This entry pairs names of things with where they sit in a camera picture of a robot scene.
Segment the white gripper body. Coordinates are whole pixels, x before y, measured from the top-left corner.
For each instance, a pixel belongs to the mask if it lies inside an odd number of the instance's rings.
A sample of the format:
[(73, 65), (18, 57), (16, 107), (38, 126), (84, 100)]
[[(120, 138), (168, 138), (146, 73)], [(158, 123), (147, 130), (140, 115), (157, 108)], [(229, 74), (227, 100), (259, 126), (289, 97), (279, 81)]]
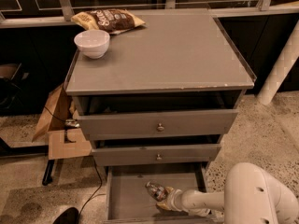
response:
[(169, 203), (172, 211), (181, 212), (185, 210), (182, 204), (182, 195), (183, 195), (183, 191), (180, 189), (174, 189), (169, 194)]

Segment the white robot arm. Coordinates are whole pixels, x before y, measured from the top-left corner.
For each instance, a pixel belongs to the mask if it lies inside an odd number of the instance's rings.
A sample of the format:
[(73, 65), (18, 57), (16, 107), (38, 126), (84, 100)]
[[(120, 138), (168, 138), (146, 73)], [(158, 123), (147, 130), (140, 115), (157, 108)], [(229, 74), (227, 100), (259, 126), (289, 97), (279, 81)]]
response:
[(164, 210), (200, 217), (219, 211), (224, 214), (224, 224), (292, 224), (299, 213), (293, 192), (249, 162), (240, 162), (228, 172), (223, 192), (166, 190), (166, 198), (157, 203)]

